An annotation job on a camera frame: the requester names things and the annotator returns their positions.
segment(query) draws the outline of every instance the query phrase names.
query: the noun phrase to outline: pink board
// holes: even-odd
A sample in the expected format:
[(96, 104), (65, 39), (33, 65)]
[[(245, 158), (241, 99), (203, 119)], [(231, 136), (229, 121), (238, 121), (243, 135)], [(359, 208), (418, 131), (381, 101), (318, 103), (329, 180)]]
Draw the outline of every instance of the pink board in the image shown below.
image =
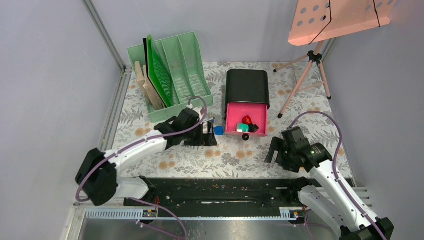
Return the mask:
[[(241, 124), (245, 116), (250, 116), (252, 123), (259, 127), (257, 132), (237, 132), (237, 124)], [(228, 103), (225, 133), (230, 135), (249, 134), (250, 136), (266, 137), (268, 133), (268, 106), (262, 103)]]
[[(375, 0), (380, 26), (390, 23), (396, 1)], [(309, 44), (330, 22), (328, 4), (328, 0), (298, 0), (288, 42)], [(373, 0), (331, 0), (331, 16), (331, 23), (314, 43), (379, 27)]]

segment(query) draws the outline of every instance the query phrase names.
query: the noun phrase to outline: white wall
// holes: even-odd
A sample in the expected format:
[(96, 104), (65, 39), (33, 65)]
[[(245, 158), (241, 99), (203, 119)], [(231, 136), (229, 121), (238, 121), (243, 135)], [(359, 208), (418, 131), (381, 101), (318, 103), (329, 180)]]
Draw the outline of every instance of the white wall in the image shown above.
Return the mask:
[(195, 31), (204, 62), (290, 62), (312, 46), (287, 42), (295, 0), (93, 0), (129, 64), (127, 48), (151, 34), (163, 39)]
[(399, 1), (389, 25), (341, 37), (324, 62), (353, 173), (392, 239), (424, 236), (423, 11)]
[(80, 0), (0, 1), (0, 239), (56, 240), (120, 71)]

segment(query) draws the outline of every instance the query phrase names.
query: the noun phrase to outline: green plastic board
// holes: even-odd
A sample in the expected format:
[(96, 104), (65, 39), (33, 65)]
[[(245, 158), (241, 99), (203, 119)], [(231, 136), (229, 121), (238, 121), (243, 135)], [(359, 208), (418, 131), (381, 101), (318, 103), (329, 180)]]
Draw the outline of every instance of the green plastic board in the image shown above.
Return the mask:
[(161, 58), (158, 56), (152, 45), (152, 36), (147, 36), (147, 58), (148, 58), (148, 77), (157, 89), (160, 98), (162, 98), (166, 107), (172, 107), (173, 89), (172, 80), (163, 66)]

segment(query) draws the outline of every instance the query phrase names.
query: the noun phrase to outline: floral tablecloth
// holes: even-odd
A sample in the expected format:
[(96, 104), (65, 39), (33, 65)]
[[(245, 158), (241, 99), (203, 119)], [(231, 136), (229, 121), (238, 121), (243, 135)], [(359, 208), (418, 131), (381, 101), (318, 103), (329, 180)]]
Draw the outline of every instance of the floral tablecloth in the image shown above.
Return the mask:
[[(224, 124), (224, 99), (226, 88), (226, 73), (230, 69), (255, 69), (268, 72), (270, 109), (268, 110), (268, 136), (251, 137), (244, 141), (240, 136), (216, 136), (218, 146), (193, 147), (175, 146), (164, 152), (142, 159), (128, 168), (124, 177), (145, 176), (147, 178), (299, 178), (309, 177), (301, 169), (299, 173), (283, 170), (274, 163), (265, 163), (265, 157), (273, 137), (282, 137), (285, 130), (295, 117), (308, 111), (322, 111), (332, 115), (324, 86), (313, 87), (297, 93), (281, 119), (277, 115), (283, 108), (296, 81), (292, 67), (282, 69), (277, 73), (273, 69), (281, 63), (272, 62), (210, 62), (204, 63), (204, 73), (207, 84), (213, 94), (213, 106), (208, 107), (207, 118), (215, 118), (215, 126)], [(302, 74), (306, 62), (295, 65), (296, 76)], [(124, 106), (120, 115), (118, 128), (114, 138), (113, 148), (128, 144), (153, 129), (155, 123), (150, 122), (143, 94), (135, 83), (136, 76), (131, 75)], [(321, 75), (316, 66), (311, 68), (304, 87), (321, 81)], [(339, 140), (337, 129), (331, 121), (319, 114), (309, 114), (302, 117), (297, 126), (311, 144), (322, 143), (333, 155)], [(345, 178), (352, 178), (343, 147), (337, 158), (337, 165)]]

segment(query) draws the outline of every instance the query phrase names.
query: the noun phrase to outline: red object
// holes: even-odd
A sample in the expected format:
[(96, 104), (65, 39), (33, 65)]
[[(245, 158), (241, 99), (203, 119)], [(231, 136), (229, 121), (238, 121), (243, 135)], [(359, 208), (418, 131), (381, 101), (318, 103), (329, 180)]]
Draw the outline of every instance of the red object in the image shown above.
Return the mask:
[(252, 124), (252, 119), (251, 119), (250, 116), (245, 116), (245, 117), (243, 117), (242, 122), (246, 125), (249, 125), (249, 124)]

